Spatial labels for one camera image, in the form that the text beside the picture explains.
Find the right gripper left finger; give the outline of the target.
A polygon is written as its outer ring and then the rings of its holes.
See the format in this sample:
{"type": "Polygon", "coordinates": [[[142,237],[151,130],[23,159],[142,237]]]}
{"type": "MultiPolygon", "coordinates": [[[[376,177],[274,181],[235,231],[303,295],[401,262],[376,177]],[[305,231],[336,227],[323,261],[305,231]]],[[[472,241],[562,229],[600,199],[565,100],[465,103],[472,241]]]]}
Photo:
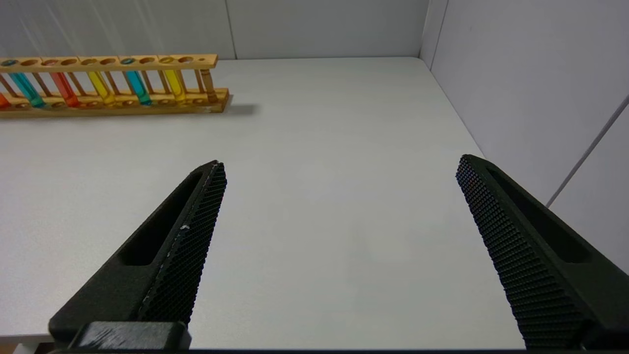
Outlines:
{"type": "Polygon", "coordinates": [[[223,163],[193,170],[52,316],[56,348],[189,348],[226,187],[223,163]]]}

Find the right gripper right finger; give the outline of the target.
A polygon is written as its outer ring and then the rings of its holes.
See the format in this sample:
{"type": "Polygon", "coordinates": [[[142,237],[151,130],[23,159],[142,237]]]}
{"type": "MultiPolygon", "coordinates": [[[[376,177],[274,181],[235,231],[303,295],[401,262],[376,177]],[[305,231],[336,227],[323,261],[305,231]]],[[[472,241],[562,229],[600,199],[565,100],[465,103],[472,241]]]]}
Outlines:
{"type": "Polygon", "coordinates": [[[628,275],[488,160],[456,179],[526,349],[626,351],[628,275]]]}

